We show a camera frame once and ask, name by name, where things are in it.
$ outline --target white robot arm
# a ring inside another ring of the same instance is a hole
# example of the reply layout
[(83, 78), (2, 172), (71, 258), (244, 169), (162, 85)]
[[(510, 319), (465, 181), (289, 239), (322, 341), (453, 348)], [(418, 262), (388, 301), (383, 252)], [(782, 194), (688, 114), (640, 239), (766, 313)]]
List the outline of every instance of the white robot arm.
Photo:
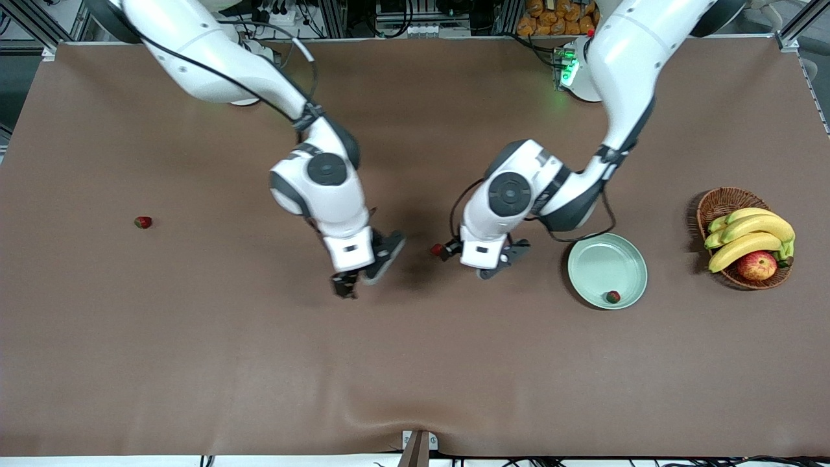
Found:
[(652, 113), (657, 77), (714, 0), (623, 0), (603, 16), (600, 30), (581, 51), (593, 88), (608, 113), (608, 133), (581, 172), (573, 172), (532, 140), (510, 143), (485, 172), (464, 209), (460, 238), (433, 251), (490, 278), (530, 245), (508, 241), (529, 214), (550, 232), (580, 227), (614, 170), (637, 143)]
[[(267, 59), (227, 38), (197, 0), (110, 0), (162, 68), (188, 94), (209, 102), (260, 98), (305, 139), (271, 168), (276, 202), (318, 230), (331, 256), (335, 292), (354, 298), (358, 274), (374, 283), (403, 247), (399, 232), (369, 226), (354, 137)], [(313, 60), (301, 42), (295, 44)]]

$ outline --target banana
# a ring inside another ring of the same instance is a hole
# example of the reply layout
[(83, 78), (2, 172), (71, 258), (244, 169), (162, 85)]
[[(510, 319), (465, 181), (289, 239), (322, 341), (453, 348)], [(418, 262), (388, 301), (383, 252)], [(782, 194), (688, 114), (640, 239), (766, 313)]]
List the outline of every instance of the banana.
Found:
[(732, 224), (734, 221), (738, 219), (742, 219), (748, 216), (754, 216), (756, 214), (767, 214), (771, 216), (778, 217), (778, 215), (772, 211), (768, 211), (767, 209), (761, 208), (743, 208), (738, 209), (731, 214), (727, 214), (725, 216), (720, 216), (718, 219), (715, 219), (709, 224), (709, 233), (715, 233), (718, 230), (721, 230), (726, 227), (728, 224)]
[(791, 258), (795, 254), (795, 238), (788, 242), (781, 243), (782, 245), (782, 256), (784, 259)]
[(720, 241), (723, 243), (733, 242), (752, 232), (768, 232), (782, 242), (788, 242), (795, 238), (793, 226), (784, 219), (768, 214), (754, 214), (726, 225), (720, 235)]
[(718, 230), (721, 230), (722, 228), (726, 227), (726, 218), (728, 217), (729, 215), (727, 214), (725, 216), (720, 216), (718, 219), (713, 220), (712, 223), (709, 224), (709, 233), (714, 234)]
[(703, 246), (706, 247), (707, 250), (724, 246), (723, 242), (720, 241), (720, 236), (723, 232), (723, 229), (716, 230), (712, 235), (706, 237), (706, 241), (703, 243)]
[(709, 260), (709, 270), (713, 273), (722, 271), (745, 254), (759, 250), (779, 251), (781, 240), (771, 233), (756, 232), (744, 235), (734, 242), (726, 244)]
[(767, 209), (743, 208), (743, 209), (738, 209), (734, 213), (729, 214), (728, 216), (726, 216), (726, 223), (727, 224), (732, 224), (734, 221), (736, 221), (738, 219), (741, 219), (741, 218), (744, 218), (744, 217), (749, 217), (749, 216), (754, 216), (756, 214), (767, 214), (767, 215), (770, 215), (770, 216), (779, 217), (776, 213), (774, 213), (772, 211), (769, 211)]

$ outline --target light green plate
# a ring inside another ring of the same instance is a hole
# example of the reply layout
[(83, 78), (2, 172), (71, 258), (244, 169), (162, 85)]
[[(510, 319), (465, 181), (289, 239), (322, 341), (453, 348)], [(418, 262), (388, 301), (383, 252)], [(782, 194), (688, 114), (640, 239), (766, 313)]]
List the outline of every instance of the light green plate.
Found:
[[(574, 288), (592, 305), (608, 310), (630, 307), (646, 291), (646, 260), (628, 240), (604, 233), (577, 242), (568, 256), (568, 276)], [(620, 293), (618, 303), (605, 295)]]

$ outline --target table surface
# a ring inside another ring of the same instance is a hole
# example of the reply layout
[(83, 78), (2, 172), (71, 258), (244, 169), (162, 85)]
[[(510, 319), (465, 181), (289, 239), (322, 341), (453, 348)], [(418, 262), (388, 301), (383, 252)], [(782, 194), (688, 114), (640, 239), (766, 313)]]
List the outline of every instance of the table surface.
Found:
[[(326, 252), (267, 189), (294, 145), (275, 112), (196, 101), (137, 46), (40, 67), (0, 167), (0, 455), (377, 452), (412, 428), (454, 455), (830, 455), (830, 142), (795, 55), (690, 40), (666, 65), (608, 186), (648, 289), (601, 312), (538, 224), (489, 282), (427, 253), (506, 143), (584, 166), (600, 105), (510, 41), (311, 49), (374, 226), (408, 236), (357, 301), (330, 293)], [(701, 272), (688, 209), (723, 185), (798, 231), (782, 287)]]

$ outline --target wicker basket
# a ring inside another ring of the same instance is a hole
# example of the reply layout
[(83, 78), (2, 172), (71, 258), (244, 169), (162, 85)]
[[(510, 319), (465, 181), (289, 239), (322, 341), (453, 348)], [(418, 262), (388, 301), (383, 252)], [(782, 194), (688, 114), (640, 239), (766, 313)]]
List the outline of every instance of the wicker basket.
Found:
[[(700, 203), (697, 205), (697, 227), (701, 230), (702, 238), (706, 238), (708, 235), (706, 228), (713, 220), (743, 208), (769, 209), (769, 206), (761, 198), (755, 196), (749, 191), (735, 187), (721, 187), (713, 189), (704, 195), (703, 199), (701, 199)], [(709, 250), (709, 255), (714, 255), (714, 253)], [(792, 267), (779, 268), (773, 277), (769, 279), (764, 281), (750, 281), (742, 278), (738, 274), (737, 266), (732, 263), (726, 269), (721, 271), (721, 273), (724, 277), (742, 288), (748, 288), (750, 290), (764, 290), (767, 288), (777, 287), (784, 283), (792, 271)]]

